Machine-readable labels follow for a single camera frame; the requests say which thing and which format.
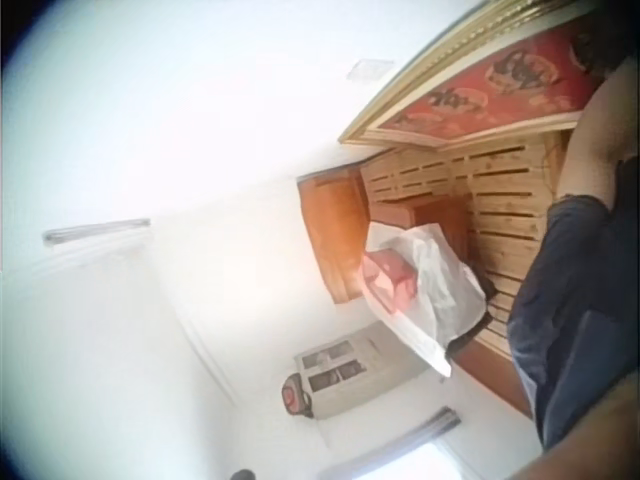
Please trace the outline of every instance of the person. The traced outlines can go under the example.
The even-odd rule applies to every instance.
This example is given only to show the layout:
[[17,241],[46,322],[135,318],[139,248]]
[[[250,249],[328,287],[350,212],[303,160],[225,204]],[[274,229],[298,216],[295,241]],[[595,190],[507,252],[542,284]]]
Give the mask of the person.
[[638,59],[586,105],[507,324],[543,454],[511,477],[638,478]]

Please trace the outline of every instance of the white wall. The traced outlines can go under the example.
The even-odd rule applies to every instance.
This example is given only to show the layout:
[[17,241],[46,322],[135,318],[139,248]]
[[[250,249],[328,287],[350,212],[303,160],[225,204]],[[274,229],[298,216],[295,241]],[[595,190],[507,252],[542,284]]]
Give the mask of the white wall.
[[335,306],[295,181],[153,220],[155,267],[241,401],[295,371],[293,356],[368,325],[364,301]]
[[319,422],[288,416],[279,385],[273,385],[236,411],[230,458],[233,468],[252,468],[261,480],[311,480],[401,436],[445,405],[462,423],[442,443],[478,478],[499,480],[540,454],[533,423],[455,367],[444,383],[429,370]]
[[5,269],[44,230],[206,205],[378,151],[337,137],[478,0],[55,2],[2,72]]
[[140,249],[5,278],[3,445],[38,480],[224,480],[227,399]]

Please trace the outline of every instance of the wooden furniture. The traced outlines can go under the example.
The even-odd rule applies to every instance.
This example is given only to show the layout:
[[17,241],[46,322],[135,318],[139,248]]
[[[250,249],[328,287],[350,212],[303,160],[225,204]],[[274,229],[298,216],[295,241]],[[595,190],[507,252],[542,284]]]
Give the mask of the wooden furniture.
[[438,223],[447,242],[463,262],[468,261],[468,196],[419,195],[369,205],[371,221],[409,229]]
[[362,295],[357,271],[369,228],[358,167],[325,172],[298,183],[300,205],[322,279],[334,303]]
[[[509,360],[506,321],[540,248],[568,138],[566,133],[514,137],[439,153],[399,148],[361,167],[372,218],[383,221],[386,212],[375,205],[390,209],[411,205],[414,198],[466,195],[468,263],[498,290],[489,301],[493,321],[477,340]],[[406,225],[412,218],[394,214]]]
[[456,353],[453,361],[513,408],[532,418],[520,377],[510,360],[472,340]]

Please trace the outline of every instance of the brown wooden panel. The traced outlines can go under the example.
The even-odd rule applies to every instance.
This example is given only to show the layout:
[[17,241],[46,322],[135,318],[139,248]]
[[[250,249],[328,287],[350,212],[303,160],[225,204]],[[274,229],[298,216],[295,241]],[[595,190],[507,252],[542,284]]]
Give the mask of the brown wooden panel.
[[504,293],[498,292],[490,301],[491,305],[495,305],[506,311],[511,311],[513,307],[513,297]]
[[369,228],[362,179],[355,168],[319,174],[298,184],[302,218],[335,303],[361,295],[357,270]]
[[477,338],[489,347],[496,348],[499,354],[504,355],[508,359],[511,358],[511,348],[505,337],[496,335],[492,331],[485,329],[478,334]]
[[449,170],[444,165],[425,170],[416,170],[409,173],[399,173],[398,180],[402,183],[408,182],[434,182],[438,180],[448,180]]
[[493,333],[495,333],[496,335],[500,335],[501,337],[507,338],[507,324],[504,322],[498,322],[496,320],[494,320],[493,322],[491,322],[489,324],[489,326],[487,327],[489,330],[491,330]]
[[543,145],[540,135],[514,136],[490,142],[476,143],[463,147],[449,147],[442,149],[442,155],[446,158],[459,158],[476,155],[491,155],[504,152],[505,150],[533,149]]
[[511,361],[476,340],[469,342],[453,360],[498,397],[532,418],[529,401]]
[[475,235],[480,250],[518,255],[533,261],[540,250],[540,242],[520,238],[501,237],[485,233]]
[[474,177],[470,188],[473,193],[532,193],[542,195],[549,203],[553,198],[545,184],[544,172],[521,172],[487,177]]
[[524,280],[532,263],[532,259],[505,252],[479,249],[477,254],[478,259],[487,271],[519,280]]
[[414,195],[425,195],[433,193],[432,185],[426,183],[411,183],[408,182],[398,187],[398,195],[396,198],[412,197]]
[[488,213],[515,213],[534,217],[546,216],[550,203],[548,199],[528,196],[477,196],[473,210]]
[[442,163],[442,161],[443,158],[439,154],[407,148],[402,150],[398,155],[396,171],[402,173],[416,167],[424,168],[430,165],[437,165]]
[[509,320],[509,312],[502,310],[501,308],[497,308],[489,304],[487,305],[487,310],[489,311],[489,315],[499,322],[506,324]]
[[501,275],[496,275],[493,273],[485,273],[485,275],[489,280],[493,282],[493,285],[499,292],[508,293],[509,295],[513,295],[514,297],[518,294],[518,290],[520,290],[520,286],[522,285],[521,282],[503,277]]
[[504,233],[531,237],[536,240],[544,235],[544,219],[534,217],[511,217],[508,215],[474,215],[473,228],[483,232]]
[[453,175],[456,177],[460,175],[498,173],[521,168],[540,170],[540,160],[522,155],[521,152],[514,152],[475,157],[465,162],[454,162],[452,164]]

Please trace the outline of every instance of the window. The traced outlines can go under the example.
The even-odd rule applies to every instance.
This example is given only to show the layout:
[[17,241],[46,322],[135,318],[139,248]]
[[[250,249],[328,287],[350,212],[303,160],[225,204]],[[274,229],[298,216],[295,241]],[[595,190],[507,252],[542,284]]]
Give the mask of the window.
[[427,443],[354,480],[463,480],[455,462],[434,443]]

